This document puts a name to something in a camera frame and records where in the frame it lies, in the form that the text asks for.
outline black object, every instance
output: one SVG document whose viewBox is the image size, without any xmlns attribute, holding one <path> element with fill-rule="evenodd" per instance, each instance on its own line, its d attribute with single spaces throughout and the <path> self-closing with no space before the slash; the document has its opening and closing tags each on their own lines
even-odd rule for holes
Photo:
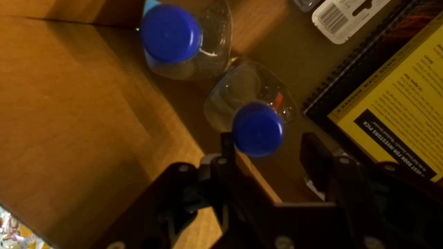
<svg viewBox="0 0 443 249">
<path fill-rule="evenodd" d="M 221 155 L 201 166 L 174 163 L 105 232 L 94 248 L 171 248 L 202 207 L 213 207 L 223 237 L 213 248 L 441 248 L 443 205 L 428 181 L 362 167 L 332 154 L 313 134 L 302 141 L 302 162 L 314 185 L 333 202 L 274 205 L 235 165 L 231 134 Z"/>
<path fill-rule="evenodd" d="M 326 116 L 441 11 L 441 0 L 400 3 L 304 102 L 303 112 L 321 127 L 331 126 Z"/>
</svg>

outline bottle cap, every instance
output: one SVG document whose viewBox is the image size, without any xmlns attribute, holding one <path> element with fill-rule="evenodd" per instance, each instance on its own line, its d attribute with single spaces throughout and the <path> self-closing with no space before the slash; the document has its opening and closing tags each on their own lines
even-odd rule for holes
<svg viewBox="0 0 443 249">
<path fill-rule="evenodd" d="M 147 53 L 165 64 L 192 58 L 201 47 L 201 29 L 194 17 L 174 5 L 152 7 L 140 25 L 141 41 Z"/>
<path fill-rule="evenodd" d="M 237 112 L 232 138 L 235 147 L 248 156 L 267 156 L 282 142 L 282 120 L 268 105 L 250 102 Z"/>
</svg>

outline cardboard surface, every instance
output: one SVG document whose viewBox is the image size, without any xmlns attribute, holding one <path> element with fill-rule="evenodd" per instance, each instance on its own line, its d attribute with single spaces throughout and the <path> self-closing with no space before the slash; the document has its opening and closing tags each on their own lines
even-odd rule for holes
<svg viewBox="0 0 443 249">
<path fill-rule="evenodd" d="M 108 26 L 137 26 L 144 0 L 1 0 L 0 14 Z"/>
<path fill-rule="evenodd" d="M 267 65 L 297 102 L 356 47 L 332 46 L 291 0 L 231 4 L 234 54 Z M 216 82 L 151 75 L 133 29 L 25 18 L 133 26 L 140 5 L 0 1 L 0 201 L 52 245 L 87 248 L 169 163 L 217 152 L 202 115 Z M 284 201 L 317 201 L 299 163 L 303 131 L 326 140 L 299 113 L 282 149 L 255 162 Z"/>
<path fill-rule="evenodd" d="M 86 246 L 169 163 L 198 163 L 151 77 L 99 33 L 131 30 L 22 18 L 0 18 L 0 30 L 1 205 L 50 243 Z"/>
</svg>

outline plastic water bottle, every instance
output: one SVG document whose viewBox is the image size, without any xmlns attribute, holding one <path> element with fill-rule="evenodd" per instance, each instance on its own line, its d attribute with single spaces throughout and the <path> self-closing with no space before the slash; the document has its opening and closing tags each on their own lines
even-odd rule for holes
<svg viewBox="0 0 443 249">
<path fill-rule="evenodd" d="M 176 80 L 221 75 L 230 59 L 231 11 L 225 0 L 147 0 L 140 25 L 152 72 Z"/>
<path fill-rule="evenodd" d="M 249 102 L 268 105 L 282 123 L 296 111 L 286 87 L 266 66 L 237 59 L 206 98 L 203 113 L 217 131 L 231 131 L 235 112 Z"/>
</svg>

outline yellow label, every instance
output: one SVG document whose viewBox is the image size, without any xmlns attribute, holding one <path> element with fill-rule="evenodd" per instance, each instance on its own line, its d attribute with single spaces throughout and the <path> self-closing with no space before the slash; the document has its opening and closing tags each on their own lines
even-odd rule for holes
<svg viewBox="0 0 443 249">
<path fill-rule="evenodd" d="M 328 116 L 375 162 L 443 176 L 443 14 Z"/>
</svg>

